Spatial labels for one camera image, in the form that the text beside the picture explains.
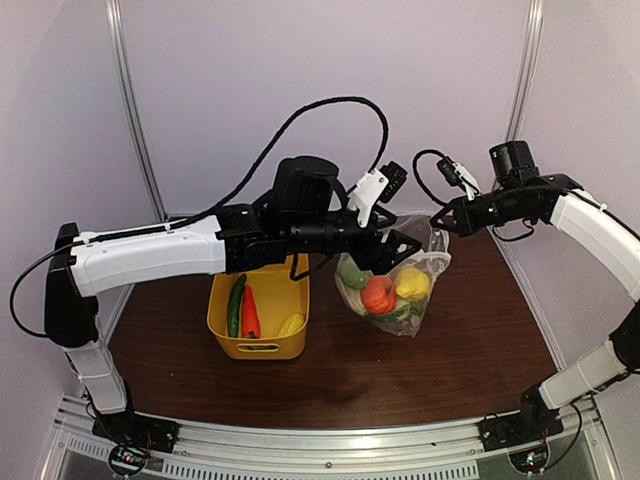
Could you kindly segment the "yellow toy pepper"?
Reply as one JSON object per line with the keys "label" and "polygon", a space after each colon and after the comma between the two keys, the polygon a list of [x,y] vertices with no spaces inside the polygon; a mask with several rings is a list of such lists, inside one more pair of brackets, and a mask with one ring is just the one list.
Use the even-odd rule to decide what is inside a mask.
{"label": "yellow toy pepper", "polygon": [[429,276],[414,267],[402,268],[395,278],[394,285],[396,294],[409,301],[428,297],[432,290]]}

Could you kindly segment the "orange toy pumpkin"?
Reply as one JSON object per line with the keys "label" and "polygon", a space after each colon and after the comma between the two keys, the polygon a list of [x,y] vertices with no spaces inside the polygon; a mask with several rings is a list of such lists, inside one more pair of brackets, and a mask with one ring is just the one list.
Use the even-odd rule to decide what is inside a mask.
{"label": "orange toy pumpkin", "polygon": [[396,293],[390,277],[373,276],[361,290],[365,310],[373,315],[386,315],[396,307]]}

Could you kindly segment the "polka dot zip bag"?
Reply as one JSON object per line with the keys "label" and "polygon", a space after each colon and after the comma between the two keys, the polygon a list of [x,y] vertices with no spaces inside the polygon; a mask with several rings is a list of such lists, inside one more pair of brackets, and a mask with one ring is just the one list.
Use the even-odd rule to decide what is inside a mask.
{"label": "polka dot zip bag", "polygon": [[431,227],[429,220],[424,213],[398,218],[394,228],[422,247],[386,274],[360,269],[346,253],[339,257],[335,283],[345,305],[384,332],[416,336],[436,280],[449,267],[449,234]]}

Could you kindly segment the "green toy lettuce leaf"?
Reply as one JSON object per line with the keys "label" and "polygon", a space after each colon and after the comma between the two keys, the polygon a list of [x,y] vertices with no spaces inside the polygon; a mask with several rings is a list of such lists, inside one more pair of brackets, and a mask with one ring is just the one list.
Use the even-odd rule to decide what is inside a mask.
{"label": "green toy lettuce leaf", "polygon": [[381,324],[394,324],[398,322],[413,322],[419,321],[424,316],[424,313],[429,304],[427,297],[419,301],[406,301],[398,300],[396,307],[393,311],[383,315],[370,315],[369,318]]}

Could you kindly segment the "orange toy carrot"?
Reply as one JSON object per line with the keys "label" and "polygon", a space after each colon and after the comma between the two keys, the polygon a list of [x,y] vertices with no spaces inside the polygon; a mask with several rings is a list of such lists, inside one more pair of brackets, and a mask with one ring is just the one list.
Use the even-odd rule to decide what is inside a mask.
{"label": "orange toy carrot", "polygon": [[258,339],[260,337],[261,326],[257,305],[249,285],[245,286],[242,298],[241,328],[243,338]]}

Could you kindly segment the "dark green toy cucumber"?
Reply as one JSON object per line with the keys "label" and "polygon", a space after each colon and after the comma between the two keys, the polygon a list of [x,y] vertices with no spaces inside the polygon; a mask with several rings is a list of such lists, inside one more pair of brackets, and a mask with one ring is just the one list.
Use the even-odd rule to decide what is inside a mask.
{"label": "dark green toy cucumber", "polygon": [[228,308],[227,308],[227,332],[231,338],[237,338],[240,332],[241,307],[244,296],[244,290],[247,281],[247,274],[240,274],[230,291]]}

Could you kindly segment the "light green toy gourd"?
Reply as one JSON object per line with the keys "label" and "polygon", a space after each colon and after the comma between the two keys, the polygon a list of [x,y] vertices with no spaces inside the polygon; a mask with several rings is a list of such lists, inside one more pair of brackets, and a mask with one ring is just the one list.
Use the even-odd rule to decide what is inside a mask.
{"label": "light green toy gourd", "polygon": [[349,255],[339,260],[336,273],[346,288],[356,291],[364,289],[369,281],[369,275],[360,270]]}

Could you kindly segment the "white toy radish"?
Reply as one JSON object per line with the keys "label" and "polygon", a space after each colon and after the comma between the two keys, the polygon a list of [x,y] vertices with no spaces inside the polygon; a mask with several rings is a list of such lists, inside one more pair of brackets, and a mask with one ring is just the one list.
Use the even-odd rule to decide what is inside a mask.
{"label": "white toy radish", "polygon": [[344,301],[346,305],[357,315],[364,317],[369,314],[361,300],[361,295],[358,290],[347,290],[344,296]]}

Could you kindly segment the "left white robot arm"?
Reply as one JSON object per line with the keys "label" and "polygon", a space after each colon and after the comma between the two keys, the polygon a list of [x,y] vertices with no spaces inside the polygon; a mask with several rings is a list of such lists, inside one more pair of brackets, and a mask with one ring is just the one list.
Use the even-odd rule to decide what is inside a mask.
{"label": "left white robot arm", "polygon": [[45,282],[44,327],[63,348],[106,429],[123,444],[144,424],[97,325],[100,292],[193,274],[235,274],[282,264],[294,254],[346,253],[385,274],[420,241],[394,229],[385,204],[406,179],[395,163],[368,171],[352,191],[338,167],[314,156],[282,160],[273,186],[250,204],[215,206],[174,222],[110,233],[59,230]]}

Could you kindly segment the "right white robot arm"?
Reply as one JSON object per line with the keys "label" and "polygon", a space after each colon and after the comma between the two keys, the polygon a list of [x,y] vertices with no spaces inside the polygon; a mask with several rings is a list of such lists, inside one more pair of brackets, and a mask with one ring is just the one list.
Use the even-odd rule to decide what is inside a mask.
{"label": "right white robot arm", "polygon": [[[563,173],[539,171],[529,145],[509,141],[489,151],[497,186],[481,191],[472,174],[459,162],[440,153],[437,168],[462,195],[444,204],[432,226],[460,237],[521,221],[528,227],[545,224],[584,249],[591,266],[572,265],[563,254],[552,268],[563,280],[576,280],[583,292],[566,287],[564,312],[584,313],[604,300],[607,313],[622,320],[607,321],[612,331],[589,352],[558,373],[526,391],[512,430],[519,440],[535,440],[551,424],[558,410],[585,394],[596,394],[610,384],[639,373],[639,235],[580,183]],[[616,307],[606,294],[621,301]]]}

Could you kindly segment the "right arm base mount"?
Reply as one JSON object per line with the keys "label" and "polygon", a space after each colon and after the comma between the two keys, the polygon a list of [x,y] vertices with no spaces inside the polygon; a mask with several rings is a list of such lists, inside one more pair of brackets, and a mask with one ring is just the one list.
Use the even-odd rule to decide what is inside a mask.
{"label": "right arm base mount", "polygon": [[549,439],[564,432],[556,418],[527,424],[520,413],[486,415],[478,424],[485,452],[506,449],[511,465],[523,474],[541,473],[550,463]]}

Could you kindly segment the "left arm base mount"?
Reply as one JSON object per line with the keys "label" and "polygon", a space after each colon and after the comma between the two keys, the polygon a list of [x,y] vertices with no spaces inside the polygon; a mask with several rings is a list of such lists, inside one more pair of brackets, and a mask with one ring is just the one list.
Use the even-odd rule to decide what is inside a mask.
{"label": "left arm base mount", "polygon": [[92,434],[110,440],[107,456],[110,469],[120,476],[134,476],[154,462],[153,453],[172,453],[179,425],[175,421],[140,415],[95,413]]}

